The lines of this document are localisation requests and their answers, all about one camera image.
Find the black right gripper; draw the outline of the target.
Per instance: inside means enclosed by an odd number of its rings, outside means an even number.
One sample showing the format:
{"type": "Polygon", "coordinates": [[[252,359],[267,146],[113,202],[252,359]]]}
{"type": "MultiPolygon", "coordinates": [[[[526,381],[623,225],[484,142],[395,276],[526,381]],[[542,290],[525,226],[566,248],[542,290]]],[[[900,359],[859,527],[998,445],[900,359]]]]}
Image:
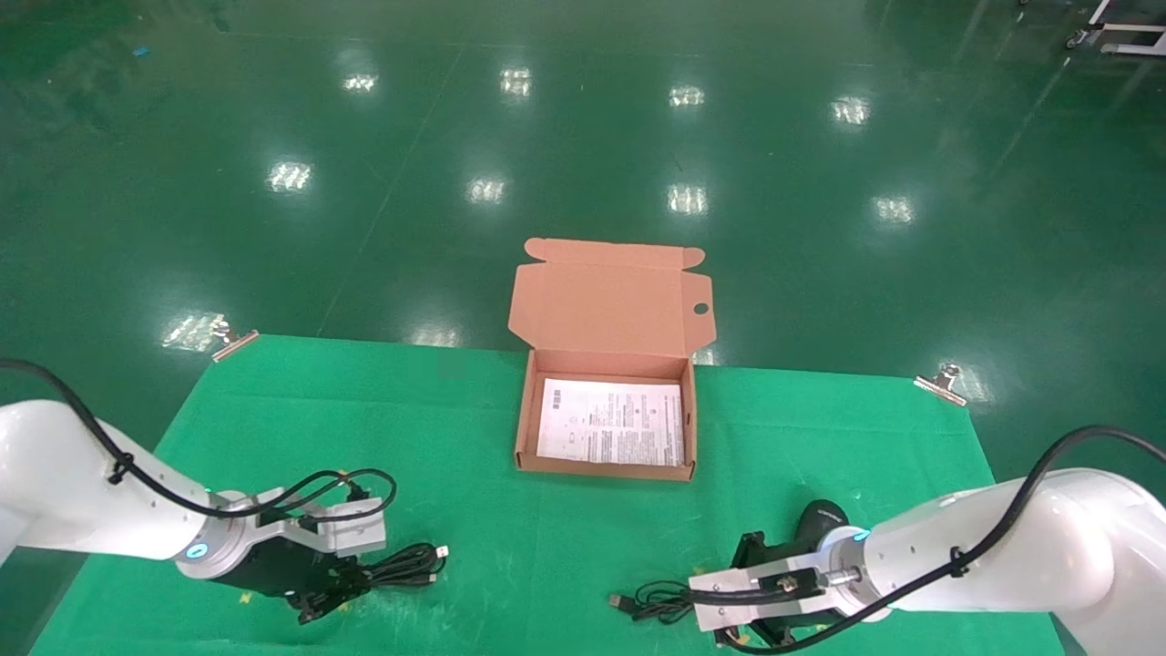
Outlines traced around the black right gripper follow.
{"type": "MultiPolygon", "coordinates": [[[[784,573],[791,570],[816,567],[822,539],[792,539],[780,545],[766,546],[763,531],[742,532],[742,539],[731,560],[733,569],[761,565],[763,573],[784,573]]],[[[774,634],[765,625],[742,625],[715,632],[718,648],[735,651],[770,651],[774,634]]]]}

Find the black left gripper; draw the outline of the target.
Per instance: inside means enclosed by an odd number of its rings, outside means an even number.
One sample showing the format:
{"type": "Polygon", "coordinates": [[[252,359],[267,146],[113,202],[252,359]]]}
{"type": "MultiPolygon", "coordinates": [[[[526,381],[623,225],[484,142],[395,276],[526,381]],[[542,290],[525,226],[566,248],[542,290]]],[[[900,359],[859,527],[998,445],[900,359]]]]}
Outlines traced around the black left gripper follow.
{"type": "Polygon", "coordinates": [[[298,625],[325,618],[372,588],[373,569],[357,557],[338,557],[276,537],[260,541],[218,584],[272,598],[296,600],[298,625]]]}

